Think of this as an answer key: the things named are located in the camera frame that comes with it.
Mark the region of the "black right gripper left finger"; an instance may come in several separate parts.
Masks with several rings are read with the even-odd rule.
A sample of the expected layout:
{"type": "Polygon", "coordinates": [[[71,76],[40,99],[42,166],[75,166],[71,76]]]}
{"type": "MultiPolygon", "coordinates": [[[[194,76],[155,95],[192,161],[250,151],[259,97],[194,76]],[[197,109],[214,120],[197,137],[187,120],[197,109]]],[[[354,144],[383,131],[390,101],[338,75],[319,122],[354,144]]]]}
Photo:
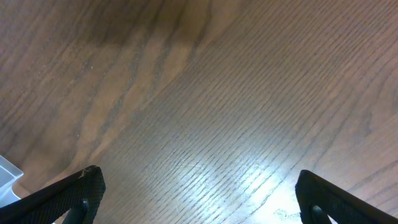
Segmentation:
{"type": "Polygon", "coordinates": [[[25,198],[1,208],[1,223],[92,224],[106,186],[101,168],[89,166],[25,198]]]}

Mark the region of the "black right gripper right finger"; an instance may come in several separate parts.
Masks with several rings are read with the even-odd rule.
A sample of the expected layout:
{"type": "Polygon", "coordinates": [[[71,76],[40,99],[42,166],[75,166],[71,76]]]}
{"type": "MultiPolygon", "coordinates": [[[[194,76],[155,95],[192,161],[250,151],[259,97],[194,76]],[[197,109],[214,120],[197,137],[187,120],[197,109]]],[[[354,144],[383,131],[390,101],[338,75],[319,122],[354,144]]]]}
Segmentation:
{"type": "Polygon", "coordinates": [[[392,223],[397,218],[349,194],[331,182],[301,170],[295,194],[304,224],[327,223],[392,223]]]}

